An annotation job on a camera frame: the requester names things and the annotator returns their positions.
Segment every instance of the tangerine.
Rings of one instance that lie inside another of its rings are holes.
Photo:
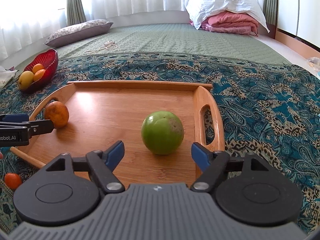
[[[10,189],[17,189],[22,184],[22,180],[21,180],[20,176],[16,173],[7,173],[4,176],[4,183]]]
[[[48,104],[44,110],[44,119],[50,119],[54,128],[62,128],[67,125],[69,120],[68,108],[59,101]]]
[[[40,78],[42,78],[43,74],[45,73],[45,69],[40,69],[36,72],[36,74],[33,76],[33,82],[36,82]]]
[[[33,66],[32,72],[33,72],[34,74],[36,74],[36,73],[37,73],[39,70],[41,70],[41,69],[44,69],[44,66],[39,63],[39,64],[36,64],[36,65]]]

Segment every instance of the bed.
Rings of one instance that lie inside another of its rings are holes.
[[[84,52],[113,40],[114,50]],[[23,95],[16,80],[0,93],[7,114],[31,114],[46,96],[72,80],[158,80],[211,83],[224,123],[226,151],[254,152],[299,186],[304,194],[298,225],[313,231],[320,217],[320,80],[292,65],[253,36],[211,33],[188,24],[111,28],[109,33],[57,49],[59,65],[52,83]],[[206,140],[213,139],[206,113]],[[8,148],[0,174],[18,172],[23,180],[36,170]],[[0,228],[19,223],[12,192],[0,180]]]
[[[57,49],[59,59],[82,56],[83,52],[103,47],[113,40],[118,49],[93,54],[119,52],[181,52],[216,57],[231,57],[268,64],[290,62],[253,36],[209,33],[190,24],[152,24],[111,28],[109,33]]]

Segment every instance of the cable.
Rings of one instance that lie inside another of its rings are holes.
[[[87,55],[87,54],[90,54],[90,53],[93,53],[93,52],[97,52],[97,51],[100,51],[100,50],[103,50],[103,49],[113,50],[113,49],[117,49],[117,48],[119,48],[119,47],[118,47],[118,45],[116,45],[115,41],[106,41],[104,43],[104,47],[101,47],[99,49],[94,49],[94,50],[87,50],[83,54]]]

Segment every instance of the folded blanket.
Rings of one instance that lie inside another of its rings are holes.
[[[204,23],[208,23],[212,27],[251,27],[251,31],[258,34],[259,22],[246,13],[224,11],[208,17],[202,22],[202,24]]]
[[[235,33],[235,34],[244,34],[250,35],[251,27],[213,27],[208,23],[202,23],[201,28],[205,31],[212,33]]]
[[[210,16],[201,23],[201,28],[209,32],[236,33],[249,35],[258,34],[259,22],[246,13],[221,12]]]

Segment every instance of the green fruit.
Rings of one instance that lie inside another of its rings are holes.
[[[171,112],[154,112],[143,121],[141,136],[143,143],[152,153],[167,155],[174,152],[182,143],[183,125]]]
[[[21,90],[27,89],[33,83],[34,74],[31,71],[24,71],[18,79],[18,87]]]

